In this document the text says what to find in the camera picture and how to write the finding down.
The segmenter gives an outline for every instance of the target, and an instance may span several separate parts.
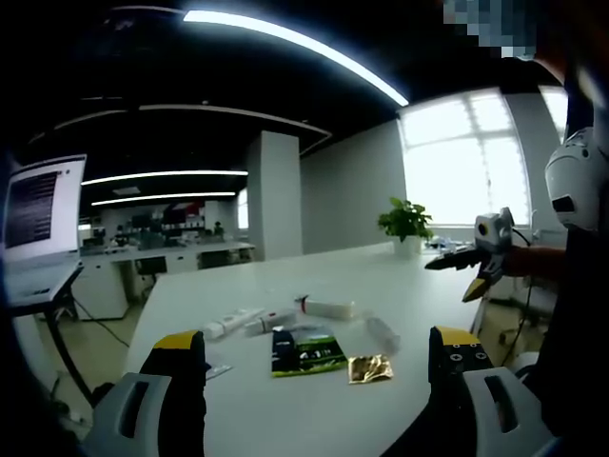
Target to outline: black ceiling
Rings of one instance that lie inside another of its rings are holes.
[[[182,15],[164,10],[112,9],[125,2],[80,2],[77,8],[48,3],[14,7],[18,10],[3,18],[11,69],[3,97],[7,140],[22,163],[86,152],[86,179],[148,170],[243,169],[246,146],[261,129],[299,136],[307,153],[326,137],[283,122],[193,107],[304,122],[332,134],[325,144],[396,116],[397,104],[358,76],[271,36],[184,23]],[[445,26],[442,12],[427,0],[365,7],[305,0],[146,4],[232,12],[289,27],[360,62],[410,102],[463,89],[549,81],[534,64],[494,58],[497,50],[478,48],[476,38]],[[159,104],[190,109],[141,109]],[[106,110],[120,112],[54,129]],[[156,193],[173,193],[174,186],[163,186],[171,189]]]

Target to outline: window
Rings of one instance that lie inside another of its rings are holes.
[[[526,167],[510,113],[497,89],[467,92],[401,111],[408,200],[436,226],[472,226],[509,207],[530,224]]]
[[[247,211],[247,189],[243,189],[237,196],[237,223],[241,230],[249,228]]]
[[[559,140],[562,143],[567,129],[567,109],[569,106],[567,92],[558,86],[540,86],[540,92],[550,111],[554,126],[559,134]]]

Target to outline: gold foil packet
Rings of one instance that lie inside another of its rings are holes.
[[[349,384],[368,384],[393,378],[386,355],[349,357]]]

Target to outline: black cable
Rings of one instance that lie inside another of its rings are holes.
[[[520,238],[522,238],[524,240],[524,243],[526,243],[526,246],[528,246],[528,247],[531,246],[531,242],[529,240],[527,240],[526,236],[524,236],[519,230],[516,230],[515,228],[512,228],[512,230],[514,231],[514,233],[516,233]]]
[[[91,316],[91,313],[87,311],[87,309],[85,307],[83,307],[78,300],[76,300],[75,298],[72,297],[72,299],[74,300],[74,303],[76,305],[78,305],[78,307],[85,312],[85,314],[90,318],[91,321],[93,321],[95,324],[97,324],[100,327],[103,327],[106,329],[106,331],[112,335],[114,337],[114,339],[116,341],[118,341],[121,345],[125,346],[126,348],[129,348],[129,344],[123,340],[120,336],[118,336],[116,333],[114,333],[106,324],[104,324],[103,322],[99,322],[97,319],[95,319],[93,316]]]
[[[522,320],[521,320],[521,323],[518,325],[518,331],[516,332],[516,338],[514,338],[514,341],[512,342],[512,346],[510,346],[510,349],[505,354],[505,357],[503,357],[503,362],[501,362],[502,367],[505,366],[505,362],[507,362],[507,359],[509,359],[510,355],[512,355],[512,352],[514,352],[514,348],[516,347],[516,343],[518,342],[518,337],[521,336],[522,328],[524,327],[524,323],[526,322],[526,317],[527,317],[527,314],[529,311],[529,306],[531,305],[531,291],[533,290],[533,278],[531,278],[530,281],[531,281],[531,284],[529,285],[529,291],[526,295],[526,305],[524,305],[524,310],[522,311]]]

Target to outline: laptop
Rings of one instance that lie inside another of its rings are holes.
[[[76,277],[86,155],[22,167],[10,176],[2,258],[11,308],[51,303]]]

